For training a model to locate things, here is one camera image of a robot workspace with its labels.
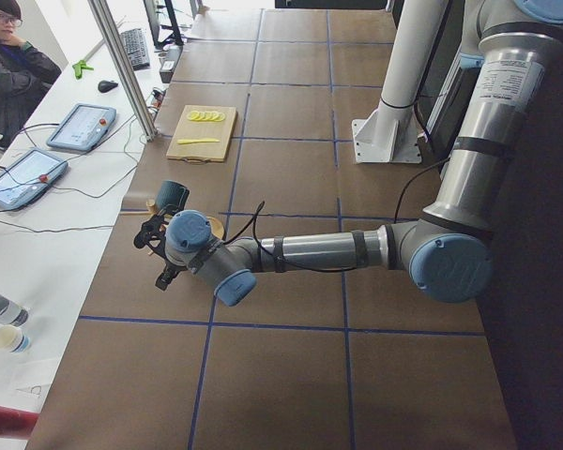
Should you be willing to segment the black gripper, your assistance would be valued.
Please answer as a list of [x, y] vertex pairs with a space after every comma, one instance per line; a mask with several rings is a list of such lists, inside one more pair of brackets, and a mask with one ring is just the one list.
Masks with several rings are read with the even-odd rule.
[[178, 274], [186, 270], [183, 262], [171, 260], [168, 256], [165, 256], [164, 260], [165, 268], [155, 281], [155, 286], [160, 290], [166, 290]]

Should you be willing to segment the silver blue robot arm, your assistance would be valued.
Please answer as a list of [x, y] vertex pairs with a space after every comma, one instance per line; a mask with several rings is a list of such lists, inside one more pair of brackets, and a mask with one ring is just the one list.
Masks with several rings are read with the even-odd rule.
[[435, 201], [412, 222], [374, 231], [277, 236], [239, 235], [227, 241], [207, 218], [183, 205], [171, 219], [153, 217], [165, 262], [157, 286], [182, 271], [209, 284], [227, 306], [238, 304], [259, 272], [335, 273], [382, 265], [403, 269], [435, 300], [478, 296], [493, 265], [489, 222], [514, 143], [546, 68], [563, 53], [563, 1], [469, 1], [464, 7], [461, 68], [479, 73]]

